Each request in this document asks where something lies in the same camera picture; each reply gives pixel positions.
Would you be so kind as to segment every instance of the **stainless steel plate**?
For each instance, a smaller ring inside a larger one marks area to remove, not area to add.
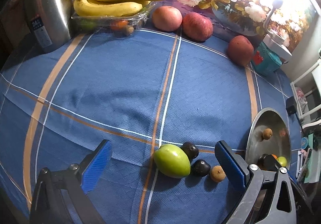
[[[262,138],[262,132],[266,128],[273,132],[269,140]],[[280,114],[272,108],[262,109],[255,117],[248,136],[245,161],[248,164],[257,164],[257,160],[264,153],[284,156],[288,161],[287,168],[290,168],[291,143],[288,129]]]

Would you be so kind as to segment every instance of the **metal bolt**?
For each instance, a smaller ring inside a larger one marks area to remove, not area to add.
[[[43,168],[43,169],[41,169],[41,173],[42,174],[46,174],[48,172],[48,168]]]
[[[250,165],[250,169],[253,170],[253,171],[257,171],[259,169],[259,167],[255,164],[251,164]]]
[[[284,167],[280,168],[280,172],[283,174],[286,174],[287,173],[286,168],[284,168]]]
[[[70,164],[69,169],[73,171],[78,169],[78,164],[77,163]]]

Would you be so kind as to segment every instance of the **electric kettle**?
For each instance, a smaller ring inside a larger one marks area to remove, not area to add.
[[[23,0],[30,32],[45,53],[64,45],[73,36],[72,0]]]

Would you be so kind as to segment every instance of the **tablecloth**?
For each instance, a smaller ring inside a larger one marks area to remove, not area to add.
[[[293,95],[286,75],[265,78],[251,65],[236,66],[227,45],[147,26],[123,40],[101,31],[78,35],[44,54],[27,35],[0,75],[1,187],[28,217],[41,168],[66,169],[108,139],[112,158],[88,193],[106,223],[220,223],[241,194],[227,178],[166,177],[150,159],[160,145],[191,141],[198,158],[218,165],[215,143],[225,140],[244,155],[265,107],[288,127],[293,174],[301,143],[285,110]]]

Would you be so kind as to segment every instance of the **green mango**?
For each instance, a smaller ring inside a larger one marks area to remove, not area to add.
[[[185,152],[173,144],[164,144],[154,152],[154,161],[161,173],[172,178],[189,175],[191,166]]]

